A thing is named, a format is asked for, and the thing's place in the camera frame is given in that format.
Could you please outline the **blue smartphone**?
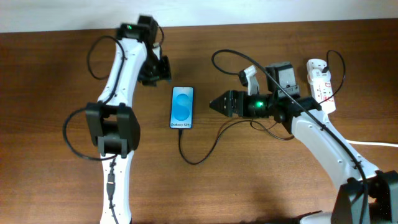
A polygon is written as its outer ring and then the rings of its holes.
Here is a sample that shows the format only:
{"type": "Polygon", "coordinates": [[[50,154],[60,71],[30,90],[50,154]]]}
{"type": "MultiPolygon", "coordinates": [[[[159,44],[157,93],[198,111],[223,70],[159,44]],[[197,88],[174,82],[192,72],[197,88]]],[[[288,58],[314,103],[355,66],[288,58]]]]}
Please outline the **blue smartphone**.
{"type": "Polygon", "coordinates": [[[192,129],[194,89],[190,86],[175,86],[172,90],[170,128],[192,129]]]}

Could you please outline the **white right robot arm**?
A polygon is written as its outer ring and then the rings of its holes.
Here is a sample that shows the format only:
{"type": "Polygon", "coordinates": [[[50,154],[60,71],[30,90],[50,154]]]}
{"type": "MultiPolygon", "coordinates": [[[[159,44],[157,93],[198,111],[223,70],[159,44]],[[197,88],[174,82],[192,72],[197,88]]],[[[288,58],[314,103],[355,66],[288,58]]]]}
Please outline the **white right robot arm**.
{"type": "Polygon", "coordinates": [[[229,90],[210,108],[231,117],[273,117],[302,142],[326,170],[338,196],[332,212],[313,212],[292,223],[397,223],[397,172],[383,172],[333,127],[311,97],[301,98],[290,62],[264,67],[269,94],[259,92],[254,66],[239,72],[247,91],[229,90]]]}

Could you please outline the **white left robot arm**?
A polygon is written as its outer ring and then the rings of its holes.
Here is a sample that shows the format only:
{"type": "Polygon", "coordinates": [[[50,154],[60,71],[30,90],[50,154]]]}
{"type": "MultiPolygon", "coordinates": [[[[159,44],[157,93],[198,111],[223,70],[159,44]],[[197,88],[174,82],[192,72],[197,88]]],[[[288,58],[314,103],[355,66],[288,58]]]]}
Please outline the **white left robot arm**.
{"type": "Polygon", "coordinates": [[[152,16],[136,24],[122,23],[112,38],[116,51],[106,86],[85,109],[93,145],[103,168],[103,211],[100,223],[131,223],[129,178],[141,127],[132,110],[137,83],[155,86],[171,80],[170,63],[156,41],[161,30],[152,16]]]}

